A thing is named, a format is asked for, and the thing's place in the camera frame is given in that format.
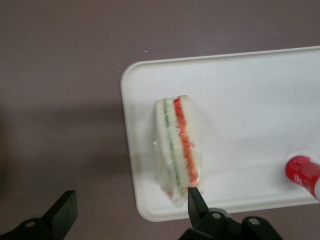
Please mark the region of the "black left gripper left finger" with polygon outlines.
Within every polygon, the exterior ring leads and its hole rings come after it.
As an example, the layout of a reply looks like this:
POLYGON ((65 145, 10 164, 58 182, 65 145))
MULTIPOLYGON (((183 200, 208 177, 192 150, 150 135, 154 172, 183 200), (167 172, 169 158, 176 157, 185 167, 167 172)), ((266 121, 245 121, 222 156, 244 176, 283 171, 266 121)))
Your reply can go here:
POLYGON ((78 200, 75 190, 67 190, 40 218, 23 221, 9 232, 0 235, 2 240, 63 240, 78 217, 78 200))

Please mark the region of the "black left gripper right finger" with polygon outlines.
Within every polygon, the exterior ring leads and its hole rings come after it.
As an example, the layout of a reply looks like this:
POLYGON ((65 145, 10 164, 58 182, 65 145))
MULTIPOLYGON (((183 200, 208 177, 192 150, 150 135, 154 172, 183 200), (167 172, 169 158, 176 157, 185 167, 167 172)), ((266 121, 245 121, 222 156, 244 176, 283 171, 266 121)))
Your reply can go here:
POLYGON ((278 240, 280 234, 264 218, 248 216, 237 222, 221 208, 209 208, 196 187, 188 189, 187 210, 192 227, 181 240, 278 240))

